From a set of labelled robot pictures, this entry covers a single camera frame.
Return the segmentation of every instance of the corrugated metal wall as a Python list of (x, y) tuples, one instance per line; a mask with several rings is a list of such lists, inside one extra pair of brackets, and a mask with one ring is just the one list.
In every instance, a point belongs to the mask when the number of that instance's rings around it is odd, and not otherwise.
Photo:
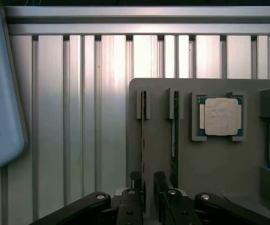
[(131, 79), (270, 79), (269, 36), (13, 36), (11, 46), (30, 145), (0, 169), (0, 225), (125, 187)]

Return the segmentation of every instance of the screw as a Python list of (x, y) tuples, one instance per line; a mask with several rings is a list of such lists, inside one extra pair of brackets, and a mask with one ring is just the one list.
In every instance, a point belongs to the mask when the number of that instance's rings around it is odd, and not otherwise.
[(172, 195), (175, 195), (177, 192), (175, 190), (169, 190), (168, 193), (172, 194)]
[(209, 200), (210, 196), (209, 195), (201, 195), (201, 198), (204, 200)]
[(97, 199), (104, 199), (105, 196), (104, 196), (104, 195), (98, 195), (98, 196), (96, 196), (96, 198), (97, 198)]

